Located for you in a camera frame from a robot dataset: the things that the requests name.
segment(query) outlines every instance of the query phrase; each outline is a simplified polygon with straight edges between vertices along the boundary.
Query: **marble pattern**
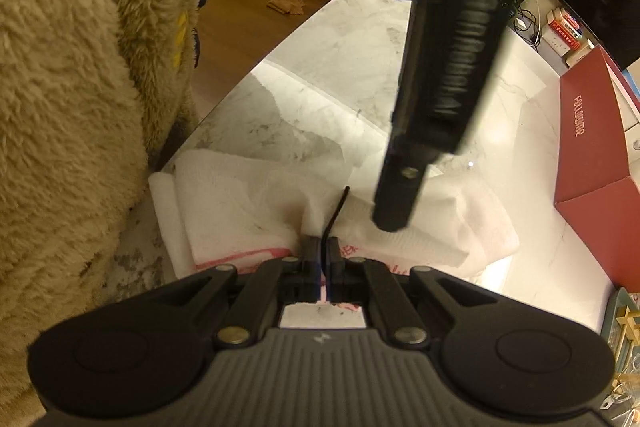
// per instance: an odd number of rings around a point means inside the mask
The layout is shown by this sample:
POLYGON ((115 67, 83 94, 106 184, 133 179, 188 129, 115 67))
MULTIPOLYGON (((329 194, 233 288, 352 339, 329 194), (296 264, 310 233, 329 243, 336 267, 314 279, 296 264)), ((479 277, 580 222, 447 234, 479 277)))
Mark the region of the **marble pattern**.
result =
MULTIPOLYGON (((182 150, 302 163, 370 196, 386 146, 408 13, 408 3, 395 0, 332 0, 242 80, 182 150)), ((507 31, 462 153, 444 157, 437 168, 478 170, 520 237, 520 251, 492 266, 481 282, 597 329, 611 285, 553 208, 558 132, 558 74, 507 31)), ((139 276, 139 266, 155 266, 163 280, 172 274, 166 263, 158 268, 166 256, 152 207, 148 200, 144 205, 132 216, 118 255, 138 256, 128 277, 148 287, 158 277, 149 275, 153 268, 139 276)), ((127 284, 119 284, 120 293, 126 291, 127 284)))

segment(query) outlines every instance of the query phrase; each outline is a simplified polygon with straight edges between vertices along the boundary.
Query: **white cloth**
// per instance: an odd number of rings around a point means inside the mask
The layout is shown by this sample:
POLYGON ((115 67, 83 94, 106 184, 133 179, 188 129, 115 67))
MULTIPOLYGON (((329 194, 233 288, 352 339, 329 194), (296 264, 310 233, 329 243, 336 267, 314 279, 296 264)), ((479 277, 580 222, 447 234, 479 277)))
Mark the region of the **white cloth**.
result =
MULTIPOLYGON (((343 190, 301 166, 210 150, 183 153, 174 174, 153 174, 149 186, 177 277, 219 263, 250 271, 295 253, 303 235, 322 234, 343 190)), ((377 229, 371 210, 350 195, 332 235, 346 257, 380 259, 398 273, 428 264, 469 277, 518 248, 506 211, 472 171, 430 178, 401 232, 377 229)))

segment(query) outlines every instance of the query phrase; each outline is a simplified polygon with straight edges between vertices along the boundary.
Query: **red box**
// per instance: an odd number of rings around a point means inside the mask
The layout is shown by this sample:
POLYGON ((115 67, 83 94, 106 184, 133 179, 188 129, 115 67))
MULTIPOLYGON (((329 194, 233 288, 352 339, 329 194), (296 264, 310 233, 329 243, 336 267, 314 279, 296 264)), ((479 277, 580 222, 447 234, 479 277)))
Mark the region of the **red box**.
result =
POLYGON ((560 105, 556 209, 613 283, 638 292, 640 192, 629 163, 635 161, 630 140, 638 144, 640 124, 623 122, 640 104, 598 46, 561 77, 560 105), (621 97, 631 106, 623 107, 621 97))

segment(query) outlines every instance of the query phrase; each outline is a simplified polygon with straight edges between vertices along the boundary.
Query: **fur fabric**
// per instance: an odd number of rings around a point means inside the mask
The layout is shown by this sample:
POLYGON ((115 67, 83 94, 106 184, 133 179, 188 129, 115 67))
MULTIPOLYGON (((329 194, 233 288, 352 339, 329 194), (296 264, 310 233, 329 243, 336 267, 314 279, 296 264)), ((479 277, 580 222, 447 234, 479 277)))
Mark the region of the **fur fabric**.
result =
POLYGON ((149 159, 194 126, 196 4, 0 0, 3 427, 42 413, 27 345, 94 306, 149 159))

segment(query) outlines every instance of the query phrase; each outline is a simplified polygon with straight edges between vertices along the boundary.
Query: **silver screw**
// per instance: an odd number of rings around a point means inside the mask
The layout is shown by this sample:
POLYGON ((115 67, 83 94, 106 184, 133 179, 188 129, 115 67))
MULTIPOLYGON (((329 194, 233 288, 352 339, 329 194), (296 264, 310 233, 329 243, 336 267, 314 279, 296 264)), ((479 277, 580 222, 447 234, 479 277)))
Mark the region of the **silver screw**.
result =
POLYGON ((240 326, 227 326, 218 332, 218 338, 225 344, 242 344, 249 340, 249 331, 240 326))
POLYGON ((427 339, 427 332, 422 328, 398 328, 394 337, 403 344, 421 344, 427 339))
POLYGON ((414 169, 413 167, 405 167, 400 173, 408 180, 415 180, 418 177, 418 169, 414 169))

